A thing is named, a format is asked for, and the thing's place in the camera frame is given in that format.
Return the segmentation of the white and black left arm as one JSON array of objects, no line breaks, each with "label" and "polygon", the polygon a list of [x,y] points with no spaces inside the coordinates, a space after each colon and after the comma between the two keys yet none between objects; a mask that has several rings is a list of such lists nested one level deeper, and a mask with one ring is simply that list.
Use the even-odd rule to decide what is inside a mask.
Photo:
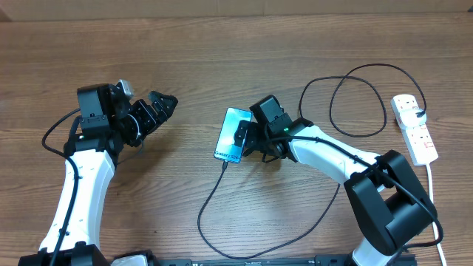
[{"label": "white and black left arm", "polygon": [[128,81],[81,87],[79,107],[63,150],[44,148],[65,160],[65,180],[54,219],[38,252],[19,266],[108,265],[100,250],[104,200],[125,145],[142,147],[145,138],[173,114],[178,99],[151,91],[149,101],[133,101]]}]

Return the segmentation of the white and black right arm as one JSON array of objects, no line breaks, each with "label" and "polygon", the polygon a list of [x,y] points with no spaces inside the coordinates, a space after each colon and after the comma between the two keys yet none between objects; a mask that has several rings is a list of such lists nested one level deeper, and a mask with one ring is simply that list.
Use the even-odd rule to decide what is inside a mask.
[{"label": "white and black right arm", "polygon": [[288,158],[344,186],[364,236],[346,265],[389,265],[404,251],[443,240],[432,199],[397,151],[379,155],[349,146],[310,120],[292,120],[274,95],[237,119],[230,139],[242,156],[260,151],[276,160]]}]

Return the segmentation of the Galaxy S24+ smartphone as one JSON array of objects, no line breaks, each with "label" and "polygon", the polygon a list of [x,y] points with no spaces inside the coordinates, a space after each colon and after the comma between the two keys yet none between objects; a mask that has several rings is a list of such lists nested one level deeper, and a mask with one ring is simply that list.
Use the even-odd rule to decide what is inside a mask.
[{"label": "Galaxy S24+ smartphone", "polygon": [[241,120],[251,123],[252,112],[229,107],[226,110],[217,145],[214,150],[214,157],[218,160],[224,160],[230,163],[240,163],[243,154],[243,148],[234,145],[234,133]]}]

